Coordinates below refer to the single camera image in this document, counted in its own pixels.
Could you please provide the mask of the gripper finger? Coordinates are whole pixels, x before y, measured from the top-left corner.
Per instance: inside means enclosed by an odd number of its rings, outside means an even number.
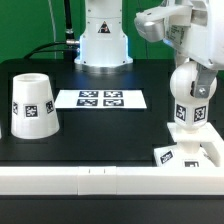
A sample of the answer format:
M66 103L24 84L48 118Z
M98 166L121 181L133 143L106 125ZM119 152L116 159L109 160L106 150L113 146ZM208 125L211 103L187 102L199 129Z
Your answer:
M216 80L217 71L196 64L196 78L193 82L192 94L194 98L208 99L212 96L214 87L213 82Z

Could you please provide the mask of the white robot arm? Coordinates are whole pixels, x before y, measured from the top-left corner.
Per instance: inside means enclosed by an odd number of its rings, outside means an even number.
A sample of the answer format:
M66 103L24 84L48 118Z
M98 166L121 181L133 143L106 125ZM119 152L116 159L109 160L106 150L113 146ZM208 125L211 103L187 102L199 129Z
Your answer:
M131 64L128 37L122 30L122 0L85 0L85 16L76 65L112 72ZM175 49L177 65L194 60L193 96L209 96L217 72L224 70L224 0L163 0L138 12L134 24L145 40Z

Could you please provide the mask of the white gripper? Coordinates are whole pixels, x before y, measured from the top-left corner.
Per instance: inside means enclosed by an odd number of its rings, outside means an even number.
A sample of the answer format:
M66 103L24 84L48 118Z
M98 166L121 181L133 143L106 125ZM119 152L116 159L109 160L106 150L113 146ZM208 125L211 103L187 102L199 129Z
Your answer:
M183 57L224 70L224 3L161 3L136 14L138 34Z

